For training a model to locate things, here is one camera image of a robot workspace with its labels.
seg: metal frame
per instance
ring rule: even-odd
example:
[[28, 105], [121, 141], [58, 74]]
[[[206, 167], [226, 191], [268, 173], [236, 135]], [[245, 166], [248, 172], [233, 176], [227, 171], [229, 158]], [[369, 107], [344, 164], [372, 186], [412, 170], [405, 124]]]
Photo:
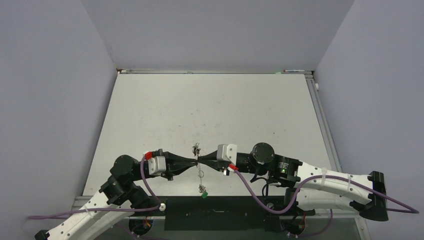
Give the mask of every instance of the metal frame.
[[[269, 71], [245, 71], [245, 70], [155, 70], [155, 69], [118, 69], [118, 74], [275, 74], [275, 72]], [[342, 167], [339, 162], [339, 157], [336, 152], [336, 148], [333, 142], [333, 138], [330, 133], [330, 128], [327, 123], [327, 119], [324, 115], [323, 107], [321, 105], [321, 101], [318, 95], [318, 90], [316, 88], [316, 82], [314, 80], [312, 71], [304, 71], [304, 72], [280, 72], [281, 74], [303, 74], [305, 75], [306, 84], [309, 89], [310, 97], [312, 100], [313, 107], [315, 109], [316, 118], [318, 120], [319, 128], [321, 129], [321, 134], [324, 140], [324, 145], [328, 154], [328, 159], [330, 161], [331, 167], [338, 171], [342, 172]], [[72, 209], [79, 209], [82, 205], [84, 205], [91, 196], [77, 196], [72, 205]], [[311, 218], [328, 218], [330, 216], [330, 212], [324, 209], [320, 209], [316, 211], [315, 216], [311, 216]], [[128, 219], [138, 219], [140, 217], [130, 216]], [[371, 235], [367, 227], [367, 223], [365, 219], [360, 217], [357, 213], [353, 213], [350, 211], [343, 210], [334, 210], [333, 218], [354, 218], [356, 222], [356, 226], [358, 228], [358, 232], [361, 240], [371, 240]], [[164, 216], [151, 216], [148, 219], [165, 219]]]

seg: small metal object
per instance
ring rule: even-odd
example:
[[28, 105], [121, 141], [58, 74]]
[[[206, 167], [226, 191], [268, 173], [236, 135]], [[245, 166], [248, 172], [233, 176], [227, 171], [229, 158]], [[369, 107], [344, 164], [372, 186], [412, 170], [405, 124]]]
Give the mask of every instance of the small metal object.
[[198, 168], [198, 177], [200, 178], [200, 184], [199, 184], [199, 193], [204, 194], [206, 193], [206, 187], [202, 184], [202, 178], [205, 176], [205, 173], [202, 171], [200, 163], [199, 163], [199, 156], [200, 156], [200, 150], [199, 143], [196, 143], [193, 148], [193, 154], [196, 157], [197, 162], [197, 168]]
[[202, 184], [199, 184], [199, 193], [203, 194], [204, 192], [206, 192], [206, 187]]

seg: cable tie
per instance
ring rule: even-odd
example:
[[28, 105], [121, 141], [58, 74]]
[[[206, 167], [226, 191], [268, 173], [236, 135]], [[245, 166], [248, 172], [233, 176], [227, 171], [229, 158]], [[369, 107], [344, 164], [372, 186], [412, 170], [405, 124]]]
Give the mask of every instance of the cable tie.
[[87, 204], [84, 204], [84, 209], [87, 212], [87, 214], [90, 216], [91, 219], [94, 218], [94, 216], [92, 215], [92, 213], [89, 211], [89, 208], [87, 207]]
[[322, 172], [321, 186], [319, 186], [318, 190], [322, 190], [326, 183], [327, 168], [326, 167], [321, 168], [321, 172]]
[[351, 175], [347, 174], [347, 189], [342, 196], [345, 196], [349, 192], [349, 189], [351, 188], [351, 179], [352, 179]]

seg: gray wall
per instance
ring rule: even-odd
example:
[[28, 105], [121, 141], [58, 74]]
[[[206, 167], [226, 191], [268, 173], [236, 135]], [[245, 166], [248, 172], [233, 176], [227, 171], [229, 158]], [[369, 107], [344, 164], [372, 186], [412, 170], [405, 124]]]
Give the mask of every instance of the gray wall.
[[118, 68], [314, 70], [354, 0], [82, 0]]
[[[421, 212], [423, 12], [422, 0], [356, 0], [315, 73], [343, 170], [385, 173], [387, 194]], [[367, 222], [372, 239], [423, 238], [422, 214], [389, 218]]]
[[34, 239], [81, 194], [116, 78], [79, 0], [0, 3], [0, 235]]

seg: wire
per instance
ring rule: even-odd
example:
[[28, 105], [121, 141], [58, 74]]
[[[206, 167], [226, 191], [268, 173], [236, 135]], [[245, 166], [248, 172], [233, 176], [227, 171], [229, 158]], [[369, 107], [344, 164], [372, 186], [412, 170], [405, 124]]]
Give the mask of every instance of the wire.
[[[265, 209], [266, 211], [268, 211], [269, 213], [272, 213], [272, 214], [277, 214], [277, 215], [280, 215], [280, 214], [284, 214], [284, 213], [286, 213], [292, 206], [293, 206], [293, 204], [295, 203], [295, 200], [296, 200], [296, 196], [298, 195], [298, 193], [299, 193], [299, 191], [301, 190], [301, 188], [303, 187], [303, 185], [305, 184], [305, 183], [307, 183], [307, 182], [309, 182], [309, 181], [311, 181], [311, 180], [314, 180], [314, 179], [320, 179], [320, 178], [322, 178], [323, 176], [322, 175], [316, 175], [316, 176], [310, 176], [310, 177], [308, 177], [308, 178], [306, 178], [305, 180], [303, 180], [300, 184], [299, 184], [299, 186], [296, 188], [296, 190], [294, 191], [294, 195], [293, 195], [293, 197], [291, 198], [291, 200], [290, 200], [290, 202], [289, 202], [289, 204], [283, 209], [283, 210], [280, 210], [280, 211], [277, 211], [277, 210], [273, 210], [273, 209], [270, 209], [270, 208], [268, 208], [266, 205], [264, 205], [262, 202], [261, 202], [261, 200], [259, 200], [259, 198], [255, 195], [255, 193], [253, 192], [253, 190], [252, 190], [252, 188], [249, 186], [249, 184], [248, 184], [248, 182], [246, 181], [246, 179], [243, 177], [243, 175], [238, 171], [238, 170], [235, 170], [234, 171], [237, 175], [238, 175], [238, 177], [241, 179], [241, 181], [244, 183], [244, 185], [246, 186], [246, 188], [247, 188], [247, 190], [250, 192], [250, 194], [251, 194], [251, 196], [254, 198], [254, 200], [259, 204], [259, 206], [261, 207], [261, 208], [263, 208], [263, 209]], [[349, 180], [348, 179], [346, 179], [346, 178], [344, 178], [344, 177], [340, 177], [340, 176], [332, 176], [332, 175], [327, 175], [326, 176], [326, 178], [328, 178], [328, 179], [337, 179], [337, 180], [341, 180], [341, 181], [344, 181], [344, 182], [348, 182]], [[393, 203], [395, 203], [395, 204], [398, 204], [398, 205], [400, 205], [400, 206], [402, 206], [402, 207], [404, 207], [404, 208], [406, 208], [406, 209], [408, 209], [408, 210], [403, 210], [403, 209], [393, 209], [393, 208], [387, 208], [386, 210], [387, 211], [392, 211], [392, 212], [399, 212], [399, 213], [409, 213], [409, 214], [419, 214], [420, 212], [418, 211], [418, 210], [416, 210], [415, 208], [413, 208], [413, 207], [411, 207], [411, 206], [409, 206], [409, 205], [406, 205], [405, 203], [402, 203], [402, 202], [400, 202], [400, 201], [398, 201], [398, 200], [396, 200], [396, 199], [394, 199], [394, 198], [392, 198], [392, 197], [389, 197], [389, 196], [387, 196], [387, 195], [385, 195], [385, 194], [383, 194], [383, 193], [381, 193], [381, 192], [378, 192], [378, 191], [376, 191], [376, 190], [374, 190], [374, 189], [371, 189], [371, 188], [369, 188], [369, 187], [367, 187], [367, 186], [364, 186], [364, 185], [362, 185], [362, 184], [360, 184], [360, 183], [358, 183], [358, 182], [355, 182], [355, 181], [350, 181], [350, 184], [352, 184], [352, 185], [355, 185], [355, 186], [358, 186], [358, 187], [360, 187], [360, 188], [362, 188], [362, 189], [364, 189], [364, 190], [367, 190], [367, 191], [369, 191], [369, 192], [371, 192], [371, 193], [373, 193], [373, 194], [375, 194], [375, 195], [377, 195], [377, 196], [379, 196], [379, 197], [382, 197], [382, 198], [384, 198], [384, 199], [387, 199], [387, 200], [389, 200], [389, 201], [391, 201], [391, 202], [393, 202]]]
[[305, 227], [306, 227], [305, 218], [306, 218], [306, 213], [305, 213], [305, 212], [303, 212], [303, 218], [302, 218], [302, 221], [299, 223], [299, 225], [301, 225], [302, 223], [304, 223], [304, 224], [303, 224], [303, 229], [305, 229]]
[[267, 186], [268, 186], [268, 183], [265, 183], [265, 185], [263, 185], [263, 187], [262, 187], [262, 197], [264, 197], [264, 198], [265, 198], [264, 190]]
[[152, 227], [152, 225], [150, 225], [149, 221], [147, 221], [147, 216], [146, 216], [146, 218], [144, 219], [144, 221], [146, 222], [146, 224], [147, 224], [147, 226], [148, 226], [149, 228], [151, 228], [151, 227]]
[[317, 236], [322, 234], [323, 232], [327, 231], [331, 224], [333, 223], [333, 210], [330, 209], [330, 220], [328, 221], [327, 225], [321, 229], [320, 231], [314, 232], [314, 233], [308, 233], [308, 234], [302, 234], [302, 235], [297, 235], [298, 238], [308, 238], [308, 237], [313, 237], [313, 236]]

